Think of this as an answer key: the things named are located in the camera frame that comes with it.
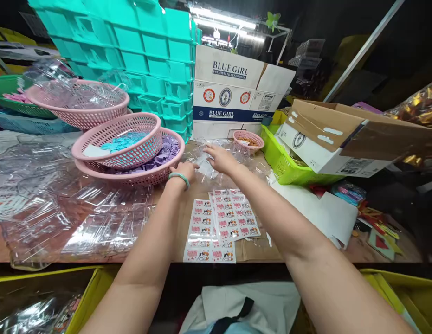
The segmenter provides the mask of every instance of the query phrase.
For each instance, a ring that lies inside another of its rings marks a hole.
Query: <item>green basket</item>
[[[273,172],[277,175],[277,181],[281,185],[330,184],[344,177],[342,175],[316,174],[310,167],[298,166],[264,125],[262,125],[261,138],[264,140],[262,151],[265,159],[273,168]]]
[[[0,105],[6,108],[10,108],[12,110],[18,111],[20,113],[54,119],[57,118],[54,114],[52,114],[49,110],[40,108],[34,104],[27,104],[21,102],[15,102],[7,100],[2,97],[2,94],[12,94],[17,93],[18,89],[18,78],[21,77],[19,75],[11,75],[11,76],[1,76],[0,77]]]

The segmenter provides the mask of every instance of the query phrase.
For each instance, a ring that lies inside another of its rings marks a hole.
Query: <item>box flap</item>
[[[432,129],[373,112],[337,105],[337,110],[369,121],[344,147],[341,155],[356,158],[394,160],[415,153],[432,141]]]
[[[334,110],[334,103],[295,100],[286,122],[330,152],[336,151],[365,119]]]
[[[342,104],[295,100],[293,112],[302,117],[293,116],[294,123],[289,118],[289,125],[330,152],[342,147],[340,155],[343,156],[394,160],[432,141],[432,128]],[[321,133],[321,130],[332,132],[333,129],[343,134]],[[326,137],[330,139],[330,144],[326,142]]]
[[[264,66],[259,60],[197,45],[195,80],[256,89]]]
[[[295,74],[295,71],[285,67],[266,64],[256,89],[267,93],[285,94]]]

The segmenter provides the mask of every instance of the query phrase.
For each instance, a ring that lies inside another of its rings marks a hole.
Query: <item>small pink basket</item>
[[[123,115],[94,127],[79,137],[72,146],[72,155],[77,160],[97,162],[111,168],[135,168],[159,153],[163,145],[160,126],[161,120],[154,114],[140,112]],[[101,147],[127,132],[147,132],[149,135],[118,152],[100,157],[88,157],[83,154],[88,145]]]
[[[168,180],[168,176],[171,173],[169,168],[175,167],[180,162],[180,159],[185,151],[185,142],[177,132],[169,130],[167,128],[160,128],[160,134],[164,136],[173,136],[180,145],[178,154],[166,164],[153,168],[147,172],[139,172],[134,174],[125,175],[113,175],[106,174],[106,167],[96,162],[85,162],[75,159],[75,165],[77,168],[86,175],[92,176],[97,179],[108,181],[116,186],[148,186],[156,185],[163,181]]]
[[[252,142],[256,143],[257,146],[248,146],[239,142],[239,139],[242,138],[251,140]],[[264,147],[264,141],[262,138],[250,131],[237,130],[233,133],[233,139],[235,142],[235,148],[240,149],[241,152],[250,152],[250,154],[255,154],[256,151]]]
[[[74,93],[78,85],[89,84],[97,85],[102,83],[91,80],[77,80],[74,86]],[[26,96],[32,103],[39,107],[49,109],[54,115],[61,118],[67,124],[82,130],[89,130],[115,117],[127,114],[129,95],[125,91],[122,91],[122,93],[124,95],[123,101],[113,107],[101,109],[68,109],[54,107],[54,105],[58,105],[57,101],[53,99],[52,95],[47,94],[45,90],[38,86],[33,85],[26,90]]]

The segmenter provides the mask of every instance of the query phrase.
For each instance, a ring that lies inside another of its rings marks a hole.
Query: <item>red circle logo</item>
[[[249,100],[250,100],[250,93],[249,92],[242,93],[242,95],[240,96],[240,102],[242,104],[246,104]]]
[[[207,102],[212,102],[216,96],[216,93],[211,88],[206,89],[203,92],[203,98]]]

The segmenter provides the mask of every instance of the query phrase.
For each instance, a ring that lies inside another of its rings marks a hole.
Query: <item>table surface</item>
[[[187,145],[187,150],[191,150],[192,146]],[[262,152],[256,154],[256,159],[260,159],[262,162],[265,161]],[[187,238],[189,220],[191,216],[191,209],[194,199],[208,199],[208,186],[201,182],[197,182],[192,186],[190,191],[186,192],[181,199],[181,205],[179,208],[178,215],[178,231],[175,245],[175,252],[173,255],[173,262],[182,262],[183,251],[185,248],[185,241]],[[154,203],[157,203],[162,193],[162,188],[157,186],[154,191]],[[396,254],[395,263],[420,263],[421,255],[418,248],[415,245],[414,238],[397,222],[395,222],[390,216],[387,217],[390,222],[397,226],[402,232],[398,231],[400,236],[397,245],[404,252],[404,256]],[[267,263],[267,262],[282,262],[279,252],[276,246],[270,242],[266,236],[266,231],[262,228],[262,224],[258,220],[259,227],[262,232],[262,236],[259,238],[249,240],[236,241],[236,259],[237,262],[250,262],[250,263]],[[346,250],[342,250],[344,255],[352,263],[389,263],[390,261],[383,257],[380,253],[375,251],[371,246],[367,244],[369,237],[368,233],[358,232],[358,237],[351,237],[348,247]],[[104,257],[96,255],[89,258],[74,259],[72,257],[59,257],[56,262],[59,263],[121,263],[125,256],[112,256]],[[4,242],[0,228],[0,263],[6,263],[10,261],[9,251]]]

